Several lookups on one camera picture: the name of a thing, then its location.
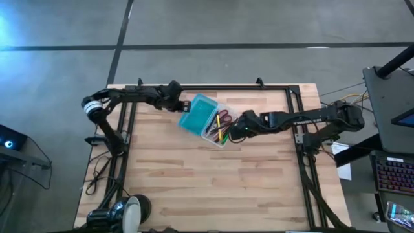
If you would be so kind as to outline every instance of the white paper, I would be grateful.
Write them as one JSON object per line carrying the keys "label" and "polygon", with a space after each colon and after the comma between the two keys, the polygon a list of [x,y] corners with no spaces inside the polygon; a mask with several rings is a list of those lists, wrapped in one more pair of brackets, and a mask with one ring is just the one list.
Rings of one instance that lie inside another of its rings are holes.
{"label": "white paper", "polygon": [[[349,146],[346,145],[346,144],[337,143],[337,142],[334,142],[332,144],[332,152],[333,152],[334,155],[336,155],[337,153],[339,153],[343,150],[346,150],[348,148],[349,148]],[[352,180],[351,165],[350,164],[345,164],[343,166],[340,166],[338,168],[338,175],[339,175],[339,178],[341,178],[341,179],[347,179],[347,180],[351,181]]]}

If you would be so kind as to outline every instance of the teal container lid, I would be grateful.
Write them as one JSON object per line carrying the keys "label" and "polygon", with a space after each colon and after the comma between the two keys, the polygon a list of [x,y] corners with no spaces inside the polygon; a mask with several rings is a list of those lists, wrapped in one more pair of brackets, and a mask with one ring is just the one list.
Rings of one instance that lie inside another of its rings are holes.
{"label": "teal container lid", "polygon": [[191,101],[191,110],[184,113],[179,121],[179,126],[200,135],[206,127],[211,115],[217,111],[218,103],[207,96],[197,94]]}

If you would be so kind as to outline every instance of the pencil box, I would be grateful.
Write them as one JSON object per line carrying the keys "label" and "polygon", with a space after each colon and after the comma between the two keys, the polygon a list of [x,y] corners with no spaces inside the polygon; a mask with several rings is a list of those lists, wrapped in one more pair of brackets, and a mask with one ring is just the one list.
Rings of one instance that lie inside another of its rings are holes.
{"label": "pencil box", "polygon": [[238,117],[237,111],[197,94],[191,101],[191,111],[183,114],[179,126],[222,148],[229,141],[230,126]]}

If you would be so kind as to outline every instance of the wooden table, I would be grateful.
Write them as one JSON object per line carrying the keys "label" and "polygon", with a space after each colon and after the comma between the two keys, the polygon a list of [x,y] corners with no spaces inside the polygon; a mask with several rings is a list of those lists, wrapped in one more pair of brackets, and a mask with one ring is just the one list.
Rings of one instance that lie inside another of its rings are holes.
{"label": "wooden table", "polygon": [[[320,108],[315,84],[300,84],[300,91],[305,110]],[[185,91],[180,99],[192,100],[197,93],[240,113],[288,111],[284,91]],[[119,112],[120,105],[108,116],[114,128]],[[152,202],[151,216],[142,230],[168,226],[199,231],[309,229],[291,130],[221,149],[178,127],[180,117],[180,113],[138,104],[124,188]],[[106,150],[105,146],[94,148],[91,157]],[[89,165],[86,179],[92,177],[95,162]],[[334,161],[321,153],[316,165],[323,197],[350,225]],[[94,195],[82,193],[75,226],[85,223],[85,216],[98,206],[105,184],[106,180],[99,181]],[[312,205],[319,223],[314,200]]]}

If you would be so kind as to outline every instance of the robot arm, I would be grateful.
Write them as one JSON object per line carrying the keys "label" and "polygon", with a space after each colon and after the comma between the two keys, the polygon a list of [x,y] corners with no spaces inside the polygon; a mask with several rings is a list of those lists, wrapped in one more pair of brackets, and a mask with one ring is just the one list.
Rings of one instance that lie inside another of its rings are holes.
{"label": "robot arm", "polygon": [[232,140],[251,138],[258,135],[279,133],[292,126],[317,122],[329,122],[330,124],[316,133],[302,135],[299,141],[302,141],[305,153],[316,154],[323,141],[337,140],[338,134],[343,131],[359,131],[365,125],[362,112],[358,107],[337,101],[326,108],[299,113],[275,111],[260,113],[257,116],[252,110],[248,110],[230,128],[230,136]]}
{"label": "robot arm", "polygon": [[119,132],[114,131],[107,121],[107,116],[112,113],[119,103],[144,102],[168,111],[190,111],[190,101],[179,101],[183,88],[176,81],[171,81],[168,86],[158,87],[126,87],[125,89],[103,89],[87,96],[82,100],[82,107],[89,120],[97,124],[105,134],[105,143],[112,154],[121,155],[125,152],[124,140]]}
{"label": "robot arm", "polygon": [[92,117],[93,110],[103,109],[101,101],[109,101],[102,115],[109,115],[114,107],[119,103],[144,102],[153,105],[156,109],[166,108],[168,111],[190,111],[189,101],[179,101],[182,87],[177,81],[171,81],[168,86],[158,87],[126,87],[125,89],[103,89],[87,96],[82,100],[83,110],[89,118]]}

